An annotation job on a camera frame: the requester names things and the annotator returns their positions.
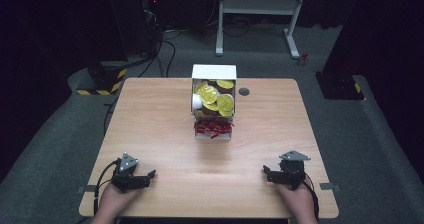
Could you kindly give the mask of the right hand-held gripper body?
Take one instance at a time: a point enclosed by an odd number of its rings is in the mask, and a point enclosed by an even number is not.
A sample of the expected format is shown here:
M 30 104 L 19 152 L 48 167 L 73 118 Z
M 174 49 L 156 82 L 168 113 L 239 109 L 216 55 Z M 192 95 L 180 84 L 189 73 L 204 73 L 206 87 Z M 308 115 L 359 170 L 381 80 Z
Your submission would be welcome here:
M 309 161 L 310 157 L 291 150 L 281 154 L 279 158 L 281 159 L 279 164 L 282 172 L 281 183 L 297 189 L 306 178 L 304 162 Z

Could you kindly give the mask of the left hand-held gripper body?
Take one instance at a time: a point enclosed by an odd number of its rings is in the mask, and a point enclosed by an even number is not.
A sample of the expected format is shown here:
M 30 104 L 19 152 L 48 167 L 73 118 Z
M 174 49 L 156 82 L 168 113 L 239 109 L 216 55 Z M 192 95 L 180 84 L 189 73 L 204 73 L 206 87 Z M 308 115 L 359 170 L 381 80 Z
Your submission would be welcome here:
M 133 158 L 127 152 L 118 159 L 118 164 L 113 171 L 111 183 L 120 191 L 130 191 L 129 183 L 132 179 L 139 179 L 140 176 L 134 176 L 134 171 L 138 165 L 138 160 Z

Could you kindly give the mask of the person's right hand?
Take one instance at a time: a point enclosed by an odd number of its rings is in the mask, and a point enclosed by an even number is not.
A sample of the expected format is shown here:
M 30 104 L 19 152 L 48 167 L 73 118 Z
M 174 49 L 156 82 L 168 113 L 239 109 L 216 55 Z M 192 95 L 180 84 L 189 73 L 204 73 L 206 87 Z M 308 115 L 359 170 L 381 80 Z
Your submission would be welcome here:
M 309 181 L 304 181 L 295 190 L 282 184 L 276 184 L 275 187 L 297 224 L 318 224 Z

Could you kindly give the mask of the person's left hand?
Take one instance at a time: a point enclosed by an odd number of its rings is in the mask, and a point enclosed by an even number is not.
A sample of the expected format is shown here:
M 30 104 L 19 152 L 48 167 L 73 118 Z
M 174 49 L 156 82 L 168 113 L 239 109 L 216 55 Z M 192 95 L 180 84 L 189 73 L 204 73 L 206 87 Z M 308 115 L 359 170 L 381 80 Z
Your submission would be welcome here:
M 91 224 L 113 224 L 115 219 L 141 194 L 141 190 L 121 192 L 108 184 L 101 195 L 98 211 Z

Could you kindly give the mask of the small box of red shreds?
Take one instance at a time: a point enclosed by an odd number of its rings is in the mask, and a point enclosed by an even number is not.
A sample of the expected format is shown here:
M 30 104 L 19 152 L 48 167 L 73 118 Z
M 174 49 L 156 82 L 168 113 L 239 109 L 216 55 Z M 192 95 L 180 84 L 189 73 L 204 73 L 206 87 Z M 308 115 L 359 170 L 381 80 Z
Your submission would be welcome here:
M 194 121 L 196 139 L 230 140 L 233 132 L 233 120 L 224 117 L 199 117 Z

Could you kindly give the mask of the pile of gold-lidded capsules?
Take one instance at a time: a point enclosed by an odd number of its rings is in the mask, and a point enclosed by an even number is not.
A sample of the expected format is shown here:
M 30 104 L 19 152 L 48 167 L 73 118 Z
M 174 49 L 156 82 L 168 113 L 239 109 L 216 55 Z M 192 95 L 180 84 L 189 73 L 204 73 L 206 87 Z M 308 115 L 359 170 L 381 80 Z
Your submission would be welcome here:
M 203 102 L 200 109 L 193 110 L 197 116 L 222 116 L 231 118 L 235 114 L 234 80 L 194 79 L 192 95 L 199 94 Z

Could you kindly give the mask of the black yellow striped stand base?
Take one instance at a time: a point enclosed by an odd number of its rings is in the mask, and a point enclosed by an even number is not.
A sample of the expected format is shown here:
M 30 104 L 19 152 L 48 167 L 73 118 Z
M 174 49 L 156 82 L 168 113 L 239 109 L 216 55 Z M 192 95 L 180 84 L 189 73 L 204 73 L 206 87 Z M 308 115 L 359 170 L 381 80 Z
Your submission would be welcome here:
M 88 76 L 91 80 L 90 87 L 80 87 L 76 90 L 79 95 L 113 95 L 120 88 L 126 74 L 126 68 L 107 68 L 101 63 L 87 67 Z

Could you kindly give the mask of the black stand base yellow mark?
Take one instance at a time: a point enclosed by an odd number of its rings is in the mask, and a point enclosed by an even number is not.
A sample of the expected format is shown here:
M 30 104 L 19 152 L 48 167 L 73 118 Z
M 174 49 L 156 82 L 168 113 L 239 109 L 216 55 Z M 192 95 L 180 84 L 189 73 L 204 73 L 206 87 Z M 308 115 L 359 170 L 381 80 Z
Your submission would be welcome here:
M 352 78 L 337 78 L 335 76 L 316 72 L 315 77 L 325 99 L 330 100 L 364 100 L 365 96 L 360 85 Z

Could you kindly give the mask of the white cardboard box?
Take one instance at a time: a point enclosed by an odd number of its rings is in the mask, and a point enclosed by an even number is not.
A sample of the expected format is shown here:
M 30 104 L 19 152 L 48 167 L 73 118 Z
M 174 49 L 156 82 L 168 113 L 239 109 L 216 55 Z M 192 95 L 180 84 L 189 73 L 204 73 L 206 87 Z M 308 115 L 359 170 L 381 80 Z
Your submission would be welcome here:
M 234 80 L 237 83 L 235 65 L 194 64 L 192 68 L 192 83 L 194 79 Z

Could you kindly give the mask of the dark equipment rack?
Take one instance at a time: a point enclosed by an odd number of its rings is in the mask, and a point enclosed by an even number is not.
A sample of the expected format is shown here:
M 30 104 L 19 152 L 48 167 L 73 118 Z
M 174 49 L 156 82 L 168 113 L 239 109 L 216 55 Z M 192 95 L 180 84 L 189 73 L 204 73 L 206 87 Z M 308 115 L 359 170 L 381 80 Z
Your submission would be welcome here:
M 163 29 L 163 8 L 161 0 L 139 0 L 142 13 L 142 30 L 145 33 L 143 54 L 152 56 L 158 46 Z

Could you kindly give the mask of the white metal stand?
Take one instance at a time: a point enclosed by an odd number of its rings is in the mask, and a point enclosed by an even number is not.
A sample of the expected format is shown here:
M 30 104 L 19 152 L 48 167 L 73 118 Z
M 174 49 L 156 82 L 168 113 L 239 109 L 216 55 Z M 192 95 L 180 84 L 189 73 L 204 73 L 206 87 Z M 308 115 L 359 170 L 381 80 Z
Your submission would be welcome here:
M 224 53 L 223 21 L 225 14 L 277 15 L 291 17 L 290 25 L 283 30 L 283 34 L 291 57 L 299 59 L 301 55 L 293 38 L 293 32 L 302 5 L 303 0 L 219 0 L 215 54 L 222 56 Z

